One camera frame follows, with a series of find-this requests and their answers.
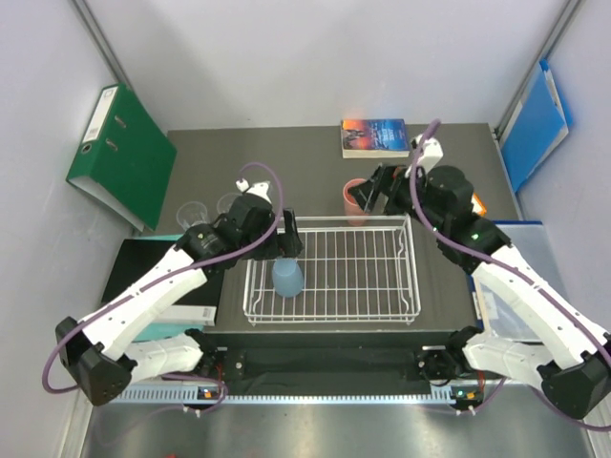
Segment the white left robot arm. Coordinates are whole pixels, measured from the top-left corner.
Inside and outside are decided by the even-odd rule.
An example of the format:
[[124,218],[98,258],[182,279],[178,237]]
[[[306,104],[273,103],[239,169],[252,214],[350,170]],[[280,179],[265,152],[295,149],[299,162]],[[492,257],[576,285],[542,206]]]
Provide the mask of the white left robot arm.
[[179,373],[202,379],[216,372],[218,349],[197,328],[156,341],[136,338],[170,306],[221,278],[239,260],[301,254],[293,210],[275,214],[265,182],[240,185],[228,212],[187,229],[117,298],[81,320],[67,317],[56,326],[59,360],[94,406],[111,402],[132,383]]

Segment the blue folder on wall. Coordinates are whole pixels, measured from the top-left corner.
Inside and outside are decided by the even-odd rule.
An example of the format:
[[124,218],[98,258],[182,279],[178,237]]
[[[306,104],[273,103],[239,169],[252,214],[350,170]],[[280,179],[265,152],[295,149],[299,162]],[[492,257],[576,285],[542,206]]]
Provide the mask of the blue folder on wall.
[[568,136],[572,124],[562,90],[542,59],[501,137],[500,151],[514,192]]

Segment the teal notebook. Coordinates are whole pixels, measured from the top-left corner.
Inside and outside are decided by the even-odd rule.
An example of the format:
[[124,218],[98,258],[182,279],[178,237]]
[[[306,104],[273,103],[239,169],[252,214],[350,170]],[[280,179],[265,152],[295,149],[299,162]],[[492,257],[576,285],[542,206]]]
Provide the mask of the teal notebook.
[[[137,250],[148,257],[150,261],[147,267],[150,268],[178,238],[179,235],[137,238]],[[214,317],[212,312],[207,311],[208,305],[215,307],[216,303],[209,298],[207,292],[199,288],[163,312],[160,318],[155,319],[140,333],[137,340],[156,340],[178,335],[190,327],[202,328],[208,318]]]

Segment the clear glass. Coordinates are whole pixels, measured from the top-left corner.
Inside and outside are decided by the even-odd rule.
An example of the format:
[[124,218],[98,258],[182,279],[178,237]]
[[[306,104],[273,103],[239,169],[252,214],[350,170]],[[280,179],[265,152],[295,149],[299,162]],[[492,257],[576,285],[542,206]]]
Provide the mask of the clear glass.
[[207,207],[199,201],[189,201],[180,206],[176,213],[176,220],[184,230],[190,227],[209,222]]
[[238,198],[241,194],[237,192],[227,193],[219,198],[216,204],[217,214],[227,213],[233,202]]

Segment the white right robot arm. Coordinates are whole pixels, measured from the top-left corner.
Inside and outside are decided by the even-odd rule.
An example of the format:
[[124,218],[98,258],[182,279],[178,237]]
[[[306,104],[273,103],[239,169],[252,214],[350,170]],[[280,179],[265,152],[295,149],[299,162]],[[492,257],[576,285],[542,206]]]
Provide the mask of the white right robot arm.
[[458,168],[432,158],[439,142],[420,135],[415,160],[381,164],[348,195],[368,212],[381,196],[388,216],[409,216],[436,238],[442,255],[502,299],[536,334],[537,344],[467,326],[445,344],[445,378],[494,372],[532,388],[573,420],[610,393],[610,333],[584,317],[540,276],[511,239],[474,209],[474,187]]

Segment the orange card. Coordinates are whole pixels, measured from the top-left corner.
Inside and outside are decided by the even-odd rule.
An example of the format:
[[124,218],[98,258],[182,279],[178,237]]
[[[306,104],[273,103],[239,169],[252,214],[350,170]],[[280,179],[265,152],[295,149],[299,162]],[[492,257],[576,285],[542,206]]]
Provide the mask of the orange card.
[[484,206],[484,204],[482,203],[482,201],[479,199],[477,194],[472,195],[472,205],[473,205],[473,210],[477,215],[481,217],[484,217],[486,215],[487,209]]

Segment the pink plastic cup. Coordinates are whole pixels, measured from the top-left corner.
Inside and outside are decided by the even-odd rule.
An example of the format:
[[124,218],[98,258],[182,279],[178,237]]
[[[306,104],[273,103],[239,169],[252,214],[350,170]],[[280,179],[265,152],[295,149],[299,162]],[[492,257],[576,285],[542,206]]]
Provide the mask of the pink plastic cup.
[[345,215],[348,217],[348,223],[352,226],[362,226],[367,222],[368,214],[366,214],[357,204],[355,198],[348,192],[354,186],[363,184],[364,178],[353,178],[348,181],[343,188],[343,199]]

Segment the clear glass front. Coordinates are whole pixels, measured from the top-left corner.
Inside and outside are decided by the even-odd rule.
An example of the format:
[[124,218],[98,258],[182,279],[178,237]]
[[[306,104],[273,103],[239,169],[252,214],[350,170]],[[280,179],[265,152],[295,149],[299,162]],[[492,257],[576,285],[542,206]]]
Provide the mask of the clear glass front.
[[199,201],[189,201],[180,206],[176,213],[176,220],[184,230],[190,227],[209,222],[207,207]]

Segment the blue plastic cup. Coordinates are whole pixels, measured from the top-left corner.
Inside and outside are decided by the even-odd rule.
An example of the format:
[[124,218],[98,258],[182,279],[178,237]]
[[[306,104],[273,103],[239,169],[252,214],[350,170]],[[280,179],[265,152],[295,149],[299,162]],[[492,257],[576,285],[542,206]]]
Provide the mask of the blue plastic cup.
[[272,282],[276,293],[286,299],[298,296],[305,286],[302,269],[293,259],[275,260],[272,267]]

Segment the paperback book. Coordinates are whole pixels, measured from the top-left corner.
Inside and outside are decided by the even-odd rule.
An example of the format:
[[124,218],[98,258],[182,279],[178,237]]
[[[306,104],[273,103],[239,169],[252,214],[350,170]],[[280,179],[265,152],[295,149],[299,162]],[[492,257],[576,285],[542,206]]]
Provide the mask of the paperback book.
[[406,157],[411,149],[402,118],[343,119],[343,158]]

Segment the black base bar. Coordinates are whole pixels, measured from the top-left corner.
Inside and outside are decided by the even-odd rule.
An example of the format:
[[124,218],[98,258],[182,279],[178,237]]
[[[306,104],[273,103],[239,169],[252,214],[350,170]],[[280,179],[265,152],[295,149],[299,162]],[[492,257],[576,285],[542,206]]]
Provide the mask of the black base bar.
[[233,394],[401,394],[426,389],[417,357],[452,331],[204,333],[188,330],[204,352],[198,372],[222,367]]

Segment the black book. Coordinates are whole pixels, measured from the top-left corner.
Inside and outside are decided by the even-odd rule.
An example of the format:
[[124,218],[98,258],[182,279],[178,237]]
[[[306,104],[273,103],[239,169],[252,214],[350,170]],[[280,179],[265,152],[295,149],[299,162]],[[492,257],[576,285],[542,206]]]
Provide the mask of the black book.
[[[102,295],[102,303],[113,300],[143,277],[175,243],[175,239],[126,239],[122,242]],[[224,274],[183,296],[154,320],[154,324],[215,326]]]

